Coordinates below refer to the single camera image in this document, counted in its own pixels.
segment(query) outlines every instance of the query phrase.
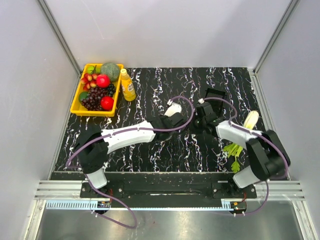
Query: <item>metal floor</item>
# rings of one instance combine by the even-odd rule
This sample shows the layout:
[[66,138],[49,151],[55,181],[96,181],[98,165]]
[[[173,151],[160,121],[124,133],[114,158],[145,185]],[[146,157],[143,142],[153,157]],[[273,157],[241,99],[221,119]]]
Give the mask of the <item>metal floor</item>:
[[[248,202],[248,210],[257,208]],[[138,228],[130,230],[95,218],[89,211],[45,210],[37,240],[301,240],[290,202],[269,201],[257,214],[234,218],[225,212],[136,211]],[[106,213],[132,224],[127,211]]]

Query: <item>green leaf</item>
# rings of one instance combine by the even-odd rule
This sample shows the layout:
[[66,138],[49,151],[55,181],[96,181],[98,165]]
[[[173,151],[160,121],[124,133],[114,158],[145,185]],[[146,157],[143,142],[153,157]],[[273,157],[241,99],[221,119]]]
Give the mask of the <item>green leaf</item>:
[[237,158],[235,158],[234,163],[231,164],[231,170],[235,174],[240,171],[240,164],[238,163]]

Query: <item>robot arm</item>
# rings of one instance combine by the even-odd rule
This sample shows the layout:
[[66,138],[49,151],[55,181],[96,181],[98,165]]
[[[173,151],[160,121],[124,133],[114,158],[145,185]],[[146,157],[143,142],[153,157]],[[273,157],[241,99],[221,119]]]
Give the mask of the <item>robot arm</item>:
[[284,155],[287,165],[290,159],[281,144],[277,134],[272,130],[265,132],[242,130],[242,126],[218,117],[209,102],[200,100],[196,107],[196,117],[193,119],[191,132],[202,134],[207,132],[214,137],[226,139],[247,150],[249,166],[233,176],[235,185],[242,189],[248,185],[265,181],[285,169],[285,163],[277,151],[258,136],[267,138]]
[[97,129],[96,133],[81,135],[75,150],[97,137],[111,135],[102,140],[99,140],[90,146],[86,147],[78,154],[78,160],[82,171],[89,178],[90,182],[96,189],[100,189],[107,184],[105,172],[103,169],[107,155],[111,152],[124,148],[126,146],[150,143],[153,141],[165,141],[171,138],[174,131],[159,132],[148,129],[173,129],[182,126],[186,119],[181,115],[181,106],[173,103],[165,112],[164,115],[153,117],[139,124],[117,128],[117,129]]
[[[169,139],[174,131],[159,132],[140,128],[170,130],[182,126],[186,123],[186,119],[181,115],[181,110],[179,104],[173,103],[164,115],[153,117],[137,125],[120,129],[103,129],[102,131],[98,129],[94,134],[91,132],[90,135],[82,135],[75,147],[76,150],[92,139],[111,134],[111,137],[96,141],[78,154],[83,173],[87,175],[96,189],[102,188],[107,184],[103,169],[107,154],[133,144]],[[196,106],[196,113],[187,130],[192,134],[206,132],[214,137],[236,143],[247,150],[250,166],[236,173],[232,178],[237,188],[242,189],[250,184],[265,181],[285,169],[283,159],[257,135],[264,136],[271,141],[283,153],[288,166],[290,165],[290,159],[274,131],[245,132],[241,128],[235,123],[231,124],[228,120],[218,117],[210,103],[202,101]]]

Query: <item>red tomato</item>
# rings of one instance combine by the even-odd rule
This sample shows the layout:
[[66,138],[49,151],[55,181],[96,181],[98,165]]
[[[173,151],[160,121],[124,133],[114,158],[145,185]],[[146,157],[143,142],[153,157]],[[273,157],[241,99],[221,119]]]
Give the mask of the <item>red tomato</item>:
[[110,111],[112,109],[112,107],[114,106],[114,99],[110,96],[104,96],[101,99],[100,104],[104,110]]
[[100,88],[106,88],[110,84],[110,79],[107,75],[105,74],[100,74],[96,77],[96,84]]

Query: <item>bottle cap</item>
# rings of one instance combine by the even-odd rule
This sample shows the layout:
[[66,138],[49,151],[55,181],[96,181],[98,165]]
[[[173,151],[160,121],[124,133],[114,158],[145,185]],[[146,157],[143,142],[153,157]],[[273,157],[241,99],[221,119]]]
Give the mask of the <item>bottle cap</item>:
[[120,70],[120,73],[121,73],[122,76],[125,76],[125,75],[127,75],[127,70],[125,68],[122,68]]

